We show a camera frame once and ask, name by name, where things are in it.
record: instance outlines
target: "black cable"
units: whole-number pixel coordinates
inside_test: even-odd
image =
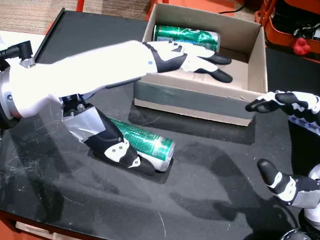
[[[250,0],[246,1],[245,4],[243,4],[241,7],[239,7],[237,10],[234,10],[234,11],[221,11],[221,12],[218,12],[218,14],[232,14],[232,13],[236,13],[236,12],[239,12],[241,9],[243,9],[249,2]]]

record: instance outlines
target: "gray tape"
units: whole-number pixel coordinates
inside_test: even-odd
[[[241,119],[252,119],[254,112],[247,112],[246,101],[214,96],[206,93],[136,81],[136,99],[161,105],[192,109]]]
[[[86,109],[76,116],[64,117],[62,121],[68,131],[81,142],[106,130],[95,107]]]

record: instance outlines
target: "brown carpet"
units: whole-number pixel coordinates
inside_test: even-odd
[[[61,8],[76,6],[77,0],[0,0],[0,30],[44,34]],[[83,11],[143,20],[148,6],[149,0],[85,0]],[[253,11],[244,8],[235,17],[252,21]]]

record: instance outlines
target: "box flap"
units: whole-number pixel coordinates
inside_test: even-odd
[[[265,32],[261,27],[249,58],[248,63],[248,90],[258,93],[268,91],[267,60]]]

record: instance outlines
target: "red object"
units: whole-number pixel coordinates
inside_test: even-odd
[[[240,4],[244,3],[244,0],[236,0]],[[203,11],[219,13],[226,11],[236,10],[236,3],[228,0],[151,0],[148,10],[145,14],[145,21],[149,20],[152,9],[155,4],[171,4],[175,6],[182,6],[192,9],[199,9]],[[224,14],[226,16],[234,16],[233,12]]]
[[[307,40],[305,40],[303,37],[299,37],[293,44],[293,51],[297,55],[308,54],[310,50],[310,45],[308,44]]]
[[[75,11],[82,12],[84,10],[84,4],[85,4],[85,0],[78,0],[76,3]]]

